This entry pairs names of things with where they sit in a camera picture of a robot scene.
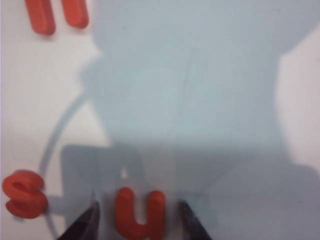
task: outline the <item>red plastic letter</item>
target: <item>red plastic letter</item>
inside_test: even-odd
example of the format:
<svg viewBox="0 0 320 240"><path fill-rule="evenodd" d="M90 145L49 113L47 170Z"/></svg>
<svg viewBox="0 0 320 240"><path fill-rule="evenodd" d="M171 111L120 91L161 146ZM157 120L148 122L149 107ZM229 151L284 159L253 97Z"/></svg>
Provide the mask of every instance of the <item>red plastic letter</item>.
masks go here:
<svg viewBox="0 0 320 240"><path fill-rule="evenodd" d="M115 225L118 232L130 240L162 240L165 228L165 195L150 193L147 202L147 223L139 224L134 214L134 193L130 188L120 189L115 198Z"/></svg>
<svg viewBox="0 0 320 240"><path fill-rule="evenodd" d="M52 35L56 30L50 0L25 0L33 30L38 34Z"/></svg>
<svg viewBox="0 0 320 240"><path fill-rule="evenodd" d="M11 198L5 206L13 215L34 219L48 207L46 196L38 190L44 185L44 180L36 173L28 170L18 170L4 179L3 192Z"/></svg>
<svg viewBox="0 0 320 240"><path fill-rule="evenodd" d="M89 23L85 0L61 0L66 22L76 28L84 29Z"/></svg>

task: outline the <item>red letter u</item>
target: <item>red letter u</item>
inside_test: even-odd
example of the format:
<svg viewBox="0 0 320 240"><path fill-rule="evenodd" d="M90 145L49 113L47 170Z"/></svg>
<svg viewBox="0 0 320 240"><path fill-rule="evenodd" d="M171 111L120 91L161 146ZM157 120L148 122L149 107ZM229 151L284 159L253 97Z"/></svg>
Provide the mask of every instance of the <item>red letter u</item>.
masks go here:
<svg viewBox="0 0 320 240"><path fill-rule="evenodd" d="M134 214L134 193L121 188L115 198L115 225L118 232L130 240L162 240L165 228L165 195L161 191L150 193L147 201L147 223L136 222Z"/></svg>

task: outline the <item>red letter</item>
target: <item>red letter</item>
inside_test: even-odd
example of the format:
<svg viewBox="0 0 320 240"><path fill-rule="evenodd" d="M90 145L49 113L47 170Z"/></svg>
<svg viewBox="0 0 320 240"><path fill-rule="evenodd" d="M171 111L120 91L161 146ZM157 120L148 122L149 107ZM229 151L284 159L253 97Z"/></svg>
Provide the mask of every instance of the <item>red letter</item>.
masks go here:
<svg viewBox="0 0 320 240"><path fill-rule="evenodd" d="M130 240L162 240L165 228L165 195L161 191L150 193L147 202L147 223L136 222L134 193L130 188L120 189L115 198L115 225L118 232Z"/></svg>
<svg viewBox="0 0 320 240"><path fill-rule="evenodd" d="M15 171L2 183L3 192L11 198L5 204L6 209L20 218L38 217L48 206L46 196L38 190L43 185L44 180L38 174L27 170Z"/></svg>
<svg viewBox="0 0 320 240"><path fill-rule="evenodd" d="M33 30L38 34L52 35L56 30L50 0L25 0Z"/></svg>
<svg viewBox="0 0 320 240"><path fill-rule="evenodd" d="M76 28L84 29L89 23L85 0L61 0L66 22Z"/></svg>

